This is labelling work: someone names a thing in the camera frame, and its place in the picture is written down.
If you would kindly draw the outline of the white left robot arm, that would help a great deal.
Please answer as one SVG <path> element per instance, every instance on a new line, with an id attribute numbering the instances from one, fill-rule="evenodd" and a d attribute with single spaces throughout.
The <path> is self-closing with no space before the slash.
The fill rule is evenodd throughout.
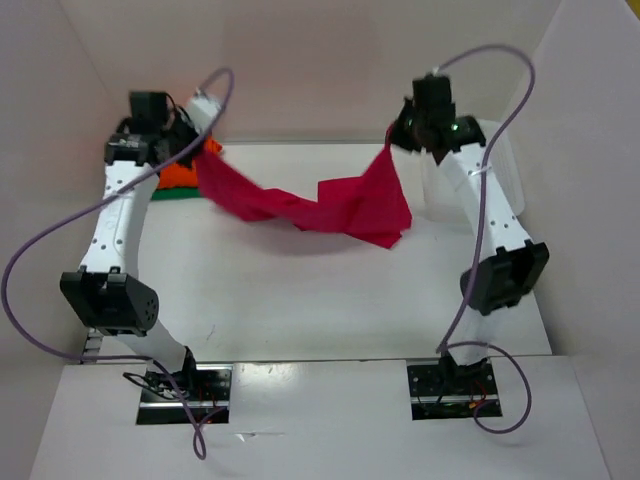
<path id="1" fill-rule="evenodd" d="M 60 289 L 82 323 L 113 337 L 150 363 L 144 377 L 176 399 L 192 397 L 199 375 L 191 350 L 159 318 L 159 296 L 139 278 L 139 250 L 148 207 L 170 158 L 187 164 L 219 118 L 220 103 L 197 91 L 184 106 L 165 92 L 133 91 L 130 114 L 104 146 L 104 204 L 79 267 Z"/>

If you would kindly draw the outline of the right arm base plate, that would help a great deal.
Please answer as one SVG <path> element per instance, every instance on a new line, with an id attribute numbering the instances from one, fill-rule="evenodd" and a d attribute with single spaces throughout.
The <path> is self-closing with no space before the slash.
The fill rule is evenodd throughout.
<path id="1" fill-rule="evenodd" d="M 458 366 L 450 355 L 406 365 L 413 421 L 501 417 L 497 384 L 488 359 Z"/>

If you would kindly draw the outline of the pink t-shirt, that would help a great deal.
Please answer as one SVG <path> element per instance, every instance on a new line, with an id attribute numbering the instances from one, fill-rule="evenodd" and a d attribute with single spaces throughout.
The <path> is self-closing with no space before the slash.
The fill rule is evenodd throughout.
<path id="1" fill-rule="evenodd" d="M 322 180 L 317 198 L 265 189 L 208 148 L 195 157 L 201 196 L 245 222 L 284 219 L 301 231 L 338 233 L 390 249 L 412 225 L 412 213 L 384 146 L 359 176 Z"/>

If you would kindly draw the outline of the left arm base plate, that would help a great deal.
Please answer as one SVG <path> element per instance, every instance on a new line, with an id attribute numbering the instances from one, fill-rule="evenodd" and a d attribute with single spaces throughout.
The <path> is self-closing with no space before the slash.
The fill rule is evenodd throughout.
<path id="1" fill-rule="evenodd" d="M 156 372 L 125 372 L 123 377 L 141 389 L 137 425 L 188 424 L 178 396 L 166 378 Z M 201 364 L 195 384 L 182 393 L 195 420 L 202 424 L 227 424 L 233 367 L 230 364 Z"/>

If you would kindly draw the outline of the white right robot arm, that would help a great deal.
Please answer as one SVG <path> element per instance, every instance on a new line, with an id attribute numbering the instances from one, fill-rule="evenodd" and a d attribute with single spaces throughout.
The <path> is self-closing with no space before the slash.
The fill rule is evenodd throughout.
<path id="1" fill-rule="evenodd" d="M 438 369 L 440 385 L 459 393 L 473 381 L 471 366 L 488 356 L 508 310 L 532 291 L 549 249 L 517 219 L 490 163 L 495 142 L 475 117 L 457 115 L 448 76 L 428 73 L 413 80 L 388 139 L 407 152 L 432 156 L 473 228 L 472 263 L 459 280 L 462 302 L 438 347 L 452 359 Z"/>

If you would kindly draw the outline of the green t-shirt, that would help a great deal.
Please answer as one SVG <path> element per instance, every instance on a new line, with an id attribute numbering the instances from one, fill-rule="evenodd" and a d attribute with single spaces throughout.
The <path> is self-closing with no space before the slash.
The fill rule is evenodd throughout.
<path id="1" fill-rule="evenodd" d="M 201 194 L 197 188 L 171 188 L 157 189 L 151 197 L 152 201 L 177 201 L 200 198 Z"/>

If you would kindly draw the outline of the orange t-shirt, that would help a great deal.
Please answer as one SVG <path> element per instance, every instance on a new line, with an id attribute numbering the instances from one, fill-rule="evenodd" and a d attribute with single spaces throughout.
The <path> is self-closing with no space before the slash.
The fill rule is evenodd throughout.
<path id="1" fill-rule="evenodd" d="M 186 163 L 175 163 L 164 169 L 159 176 L 157 191 L 172 189 L 197 189 L 198 177 L 194 159 Z"/>

